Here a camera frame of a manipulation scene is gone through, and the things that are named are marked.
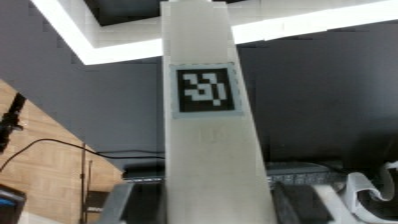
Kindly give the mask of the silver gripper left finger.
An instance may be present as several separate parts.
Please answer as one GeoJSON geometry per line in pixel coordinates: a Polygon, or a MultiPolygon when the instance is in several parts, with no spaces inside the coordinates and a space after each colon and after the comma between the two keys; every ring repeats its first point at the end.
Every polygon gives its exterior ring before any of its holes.
{"type": "Polygon", "coordinates": [[[167,224],[162,182],[116,185],[96,224],[167,224]]]}

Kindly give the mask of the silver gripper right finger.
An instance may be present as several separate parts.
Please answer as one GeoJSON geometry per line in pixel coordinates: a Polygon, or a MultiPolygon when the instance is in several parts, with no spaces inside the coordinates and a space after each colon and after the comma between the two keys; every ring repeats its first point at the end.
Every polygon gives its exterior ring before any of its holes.
{"type": "Polygon", "coordinates": [[[279,224],[348,224],[350,213],[329,185],[274,184],[279,224]]]}

